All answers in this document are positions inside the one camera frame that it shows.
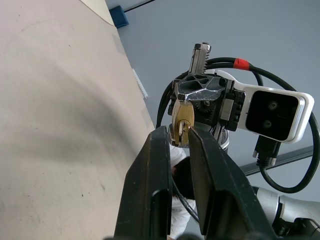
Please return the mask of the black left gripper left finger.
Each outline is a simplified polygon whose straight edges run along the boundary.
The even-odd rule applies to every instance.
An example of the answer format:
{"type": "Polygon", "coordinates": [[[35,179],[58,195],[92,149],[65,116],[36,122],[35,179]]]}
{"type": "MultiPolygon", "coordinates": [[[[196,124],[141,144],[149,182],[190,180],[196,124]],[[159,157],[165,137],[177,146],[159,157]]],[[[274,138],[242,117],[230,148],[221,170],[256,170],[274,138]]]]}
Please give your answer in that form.
{"type": "Polygon", "coordinates": [[[170,231],[172,177],[165,126],[153,130],[128,169],[115,240],[165,240],[170,231]]]}

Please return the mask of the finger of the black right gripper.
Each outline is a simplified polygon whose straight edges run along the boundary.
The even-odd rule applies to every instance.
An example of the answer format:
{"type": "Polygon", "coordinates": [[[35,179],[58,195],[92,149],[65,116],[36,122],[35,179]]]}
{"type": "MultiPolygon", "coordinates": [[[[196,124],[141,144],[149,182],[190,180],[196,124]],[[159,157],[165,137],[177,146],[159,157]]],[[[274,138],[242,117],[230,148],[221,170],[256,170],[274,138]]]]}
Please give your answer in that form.
{"type": "Polygon", "coordinates": [[[187,76],[174,87],[179,101],[215,101],[225,91],[225,78],[205,74],[210,51],[211,46],[207,42],[194,45],[187,76]]]}

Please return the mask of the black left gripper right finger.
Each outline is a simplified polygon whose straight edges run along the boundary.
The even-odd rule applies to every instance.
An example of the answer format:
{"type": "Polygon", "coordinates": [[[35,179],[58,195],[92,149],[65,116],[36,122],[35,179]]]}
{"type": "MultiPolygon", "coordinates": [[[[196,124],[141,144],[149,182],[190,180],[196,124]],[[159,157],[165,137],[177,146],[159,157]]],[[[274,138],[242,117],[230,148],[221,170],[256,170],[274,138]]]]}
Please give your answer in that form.
{"type": "Polygon", "coordinates": [[[275,240],[247,177],[208,132],[188,131],[193,191],[206,240],[275,240]]]}

